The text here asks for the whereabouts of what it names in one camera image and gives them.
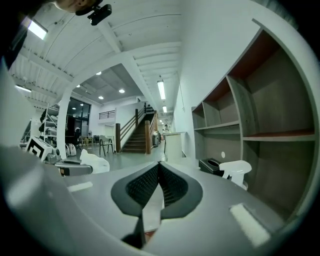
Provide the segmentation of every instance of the shelving unit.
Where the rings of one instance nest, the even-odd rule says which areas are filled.
[[[249,162],[248,192],[287,220],[319,154],[310,102],[290,57],[261,29],[192,110],[196,158]]]
[[[56,138],[57,135],[48,135],[46,134],[48,128],[57,128],[58,127],[58,122],[53,120],[51,116],[58,117],[59,114],[59,108],[57,105],[54,106],[47,106],[46,108],[46,114],[45,114],[45,119],[44,119],[44,140],[47,138]]]

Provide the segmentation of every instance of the fluorescent light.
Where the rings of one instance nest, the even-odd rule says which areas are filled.
[[[159,88],[161,100],[165,100],[166,99],[166,94],[165,94],[164,81],[158,81],[158,88]]]
[[[18,88],[18,89],[20,89],[20,90],[23,90],[23,91],[26,91],[26,92],[28,92],[28,93],[31,93],[31,90],[30,90],[30,89],[21,87],[21,86],[19,86],[19,85],[16,85],[15,87]]]
[[[48,30],[46,30],[41,24],[36,21],[31,21],[30,26],[28,27],[32,33],[34,33],[37,37],[41,38],[42,40],[45,38]]]

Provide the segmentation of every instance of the white ceiling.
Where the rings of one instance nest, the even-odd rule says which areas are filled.
[[[92,76],[73,91],[101,104],[142,95],[139,87],[122,64],[102,71],[101,75]]]
[[[59,101],[65,88],[90,66],[126,52],[135,65],[132,70],[136,73],[129,72],[130,76],[143,78],[136,83],[140,91],[155,109],[161,112],[166,105],[169,112],[173,111],[178,91],[181,1],[104,0],[102,5],[108,3],[112,14],[97,26],[91,26],[86,15],[75,16],[53,4],[43,6],[36,14],[34,18],[47,28],[48,34],[41,40],[29,32],[10,69],[17,84],[32,89],[24,95],[35,107],[44,108]],[[129,86],[125,82],[129,78],[123,72],[112,72]],[[157,85],[160,75],[165,101],[161,100]],[[105,99],[109,101],[108,93],[105,92]]]

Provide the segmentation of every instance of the black chair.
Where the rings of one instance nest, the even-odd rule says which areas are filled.
[[[74,144],[75,148],[79,149],[79,150],[80,150],[79,144],[82,143],[79,141],[80,136],[81,136],[80,130],[79,129],[75,130],[73,144]]]
[[[112,153],[114,154],[114,146],[111,138],[106,138],[103,135],[99,136],[99,155],[101,155],[101,146],[104,156],[106,156],[106,153],[109,153],[109,146],[111,146]]]

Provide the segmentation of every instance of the white chair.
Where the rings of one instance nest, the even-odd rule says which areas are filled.
[[[231,181],[244,190],[248,189],[248,185],[244,185],[244,176],[246,173],[252,170],[251,164],[239,160],[232,162],[224,162],[219,165],[221,171],[224,171],[222,178],[227,179],[228,176],[231,176]]]
[[[112,153],[114,153],[113,141],[110,137],[107,138],[104,135],[99,136],[99,155],[101,155],[101,146],[103,149],[104,156],[106,156],[105,146],[108,146],[107,153],[109,153],[109,146],[111,146]]]

